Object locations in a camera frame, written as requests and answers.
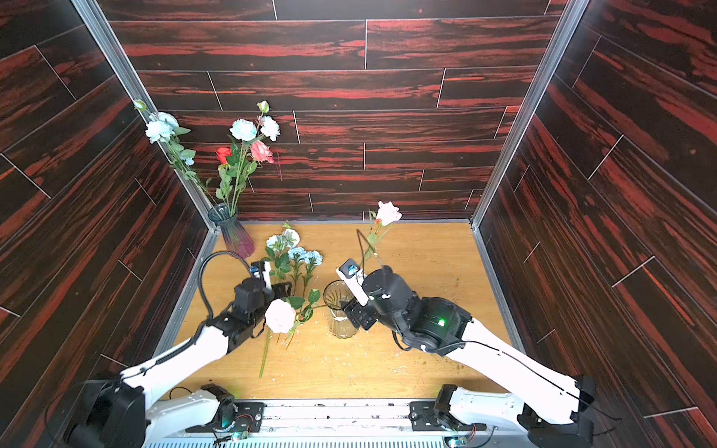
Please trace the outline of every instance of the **pink rose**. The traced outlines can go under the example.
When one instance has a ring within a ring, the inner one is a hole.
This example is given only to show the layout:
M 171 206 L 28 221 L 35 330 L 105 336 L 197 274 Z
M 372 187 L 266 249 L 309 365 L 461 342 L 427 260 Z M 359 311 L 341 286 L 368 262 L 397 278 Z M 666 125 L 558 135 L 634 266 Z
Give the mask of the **pink rose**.
M 262 141 L 255 141 L 252 144 L 252 157 L 257 162 L 274 163 L 274 155 L 269 151 L 269 147 Z

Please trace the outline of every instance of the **light blue flower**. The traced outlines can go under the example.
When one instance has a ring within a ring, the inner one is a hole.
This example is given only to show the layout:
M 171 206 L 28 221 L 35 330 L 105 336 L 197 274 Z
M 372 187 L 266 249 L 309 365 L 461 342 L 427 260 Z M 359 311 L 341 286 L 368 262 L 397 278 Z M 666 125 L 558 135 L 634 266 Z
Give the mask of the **light blue flower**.
M 150 121 L 147 123 L 145 135 L 149 137 L 149 143 L 154 143 L 157 140 L 166 143 L 174 135 L 174 129 L 163 121 Z
M 244 119 L 235 121 L 229 131 L 234 138 L 244 141 L 252 140 L 257 136 L 257 127 L 254 126 L 254 123 Z
M 306 252 L 301 257 L 302 261 L 306 264 L 313 264 L 314 266 L 320 266 L 323 262 L 323 257 L 320 253 L 318 253 L 318 250 L 313 250 L 311 252 Z
M 301 246 L 293 247 L 292 249 L 289 249 L 289 257 L 291 259 L 298 259 L 298 261 L 302 261 L 301 257 L 306 253 L 306 249 L 304 249 Z

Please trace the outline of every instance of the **dark wood panel wall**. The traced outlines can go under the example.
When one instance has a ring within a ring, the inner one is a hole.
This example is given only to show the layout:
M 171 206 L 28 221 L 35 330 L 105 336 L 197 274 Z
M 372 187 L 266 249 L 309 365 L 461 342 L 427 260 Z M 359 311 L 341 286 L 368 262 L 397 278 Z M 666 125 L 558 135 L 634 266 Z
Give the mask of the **dark wood panel wall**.
M 392 200 L 430 219 L 472 215 L 564 1 L 100 5 L 156 106 L 192 129 L 201 175 L 234 120 L 275 109 L 277 163 L 242 218 L 362 219 Z
M 70 1 L 0 16 L 0 446 L 46 448 L 45 406 L 151 357 L 206 227 Z
M 622 418 L 596 447 L 717 447 L 716 33 L 592 0 L 480 225 L 528 353 Z

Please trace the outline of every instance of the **black bracket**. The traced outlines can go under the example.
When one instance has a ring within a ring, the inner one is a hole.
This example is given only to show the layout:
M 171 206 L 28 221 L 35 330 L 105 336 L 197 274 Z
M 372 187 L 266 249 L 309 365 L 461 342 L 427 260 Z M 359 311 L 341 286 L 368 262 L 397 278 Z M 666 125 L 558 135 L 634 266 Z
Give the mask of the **black bracket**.
M 234 418 L 234 425 L 230 428 L 225 429 L 223 432 L 214 430 L 217 434 L 226 434 L 234 432 L 244 432 L 248 428 L 251 428 L 250 433 L 259 432 L 262 428 L 262 420 L 264 419 L 264 408 L 263 403 L 257 403 L 256 401 L 234 401 L 234 405 L 237 407 L 236 416 Z M 243 415 L 252 416 L 251 419 L 243 417 Z M 201 426 L 193 426 L 185 429 L 186 432 L 212 432 L 212 424 L 205 424 Z
M 435 404 L 435 401 L 411 401 L 409 403 L 411 413 L 408 418 L 411 421 L 414 431 L 452 431 L 452 429 L 444 428 L 441 426 L 441 423 L 438 422 L 438 418 L 433 411 Z M 486 425 L 482 423 L 475 424 L 476 431 L 485 431 L 486 428 Z M 472 429 L 472 424 L 464 424 L 459 426 L 457 431 L 471 431 Z

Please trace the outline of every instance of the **white rose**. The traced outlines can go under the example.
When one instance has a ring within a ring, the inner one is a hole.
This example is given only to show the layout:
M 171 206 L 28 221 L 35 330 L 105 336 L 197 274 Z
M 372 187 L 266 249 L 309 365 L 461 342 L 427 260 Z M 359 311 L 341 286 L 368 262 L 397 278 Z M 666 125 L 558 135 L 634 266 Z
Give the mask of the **white rose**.
M 244 141 L 253 140 L 257 136 L 257 127 L 254 123 L 243 119 L 235 121 L 229 131 L 234 138 Z
M 150 121 L 147 123 L 145 134 L 149 137 L 149 143 L 154 143 L 157 140 L 166 143 L 174 135 L 174 129 L 163 121 Z
M 380 220 L 382 226 L 387 226 L 393 221 L 398 221 L 399 219 L 401 219 L 401 214 L 399 213 L 398 207 L 394 207 L 391 202 L 384 204 L 379 201 L 379 212 L 376 213 L 376 221 Z
M 170 125 L 172 129 L 179 127 L 179 121 L 172 115 L 167 112 L 159 112 L 157 113 L 157 120 L 163 121 Z
M 271 118 L 269 115 L 264 117 L 264 120 L 262 121 L 262 134 L 266 135 L 268 138 L 271 138 L 271 141 L 276 141 L 276 137 L 279 136 L 279 123 L 275 122 L 273 118 Z
M 296 310 L 281 299 L 276 299 L 269 304 L 264 314 L 267 325 L 274 333 L 288 333 L 294 326 Z

